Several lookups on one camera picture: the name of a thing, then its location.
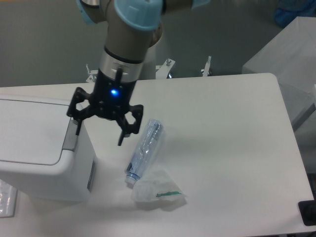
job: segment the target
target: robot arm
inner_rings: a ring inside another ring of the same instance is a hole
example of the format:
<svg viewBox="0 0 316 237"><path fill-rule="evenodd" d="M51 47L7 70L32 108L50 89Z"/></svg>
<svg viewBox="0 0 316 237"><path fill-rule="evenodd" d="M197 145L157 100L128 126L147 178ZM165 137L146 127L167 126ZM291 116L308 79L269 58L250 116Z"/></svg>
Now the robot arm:
<svg viewBox="0 0 316 237"><path fill-rule="evenodd" d="M117 121L122 129L119 146L124 137L139 132L143 106L131 106L129 100L160 15L207 2L209 0L77 0L86 22L109 23L94 90L88 94L78 87L69 105L67 115L79 123L77 134L82 121L93 115ZM89 106L77 110L76 104L84 100L89 101ZM128 112L135 118L134 124L127 122L125 114Z"/></svg>

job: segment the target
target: machine lid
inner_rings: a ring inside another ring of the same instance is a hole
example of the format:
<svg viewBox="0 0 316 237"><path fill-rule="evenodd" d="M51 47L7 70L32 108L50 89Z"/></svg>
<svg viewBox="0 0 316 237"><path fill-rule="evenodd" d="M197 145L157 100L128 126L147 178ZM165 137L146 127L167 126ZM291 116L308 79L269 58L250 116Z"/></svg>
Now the machine lid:
<svg viewBox="0 0 316 237"><path fill-rule="evenodd" d="M0 99L0 161L54 165L70 118L68 106Z"/></svg>

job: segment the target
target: clear plastic bottle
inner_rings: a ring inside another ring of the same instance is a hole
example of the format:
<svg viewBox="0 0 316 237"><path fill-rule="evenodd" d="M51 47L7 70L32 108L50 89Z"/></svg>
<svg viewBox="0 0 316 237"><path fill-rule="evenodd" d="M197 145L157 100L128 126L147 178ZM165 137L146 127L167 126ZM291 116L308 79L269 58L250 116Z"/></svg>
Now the clear plastic bottle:
<svg viewBox="0 0 316 237"><path fill-rule="evenodd" d="M148 121L131 161L125 170L125 182L134 185L143 176L148 164L153 161L154 150L162 131L163 126L158 120L150 119Z"/></svg>

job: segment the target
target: plastic bag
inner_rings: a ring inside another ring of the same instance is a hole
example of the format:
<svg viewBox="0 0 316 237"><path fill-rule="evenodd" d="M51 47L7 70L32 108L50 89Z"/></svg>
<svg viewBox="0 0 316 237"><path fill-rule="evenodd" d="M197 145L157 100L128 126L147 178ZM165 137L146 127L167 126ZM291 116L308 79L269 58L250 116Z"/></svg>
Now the plastic bag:
<svg viewBox="0 0 316 237"><path fill-rule="evenodd" d="M164 170L146 173L134 185L131 196L132 200L136 202L176 201L184 197L180 188Z"/></svg>

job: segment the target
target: gray floor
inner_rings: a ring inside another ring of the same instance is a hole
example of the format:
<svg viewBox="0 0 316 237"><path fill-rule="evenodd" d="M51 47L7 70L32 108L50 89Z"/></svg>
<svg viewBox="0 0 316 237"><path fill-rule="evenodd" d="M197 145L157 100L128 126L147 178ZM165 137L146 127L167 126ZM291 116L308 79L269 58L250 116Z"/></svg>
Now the gray floor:
<svg viewBox="0 0 316 237"><path fill-rule="evenodd" d="M240 74L242 65L281 28L276 0L212 0L207 7L162 17L175 77L199 76L208 55L214 75ZM88 26L75 0L0 1L0 86L84 82L97 69L106 23Z"/></svg>

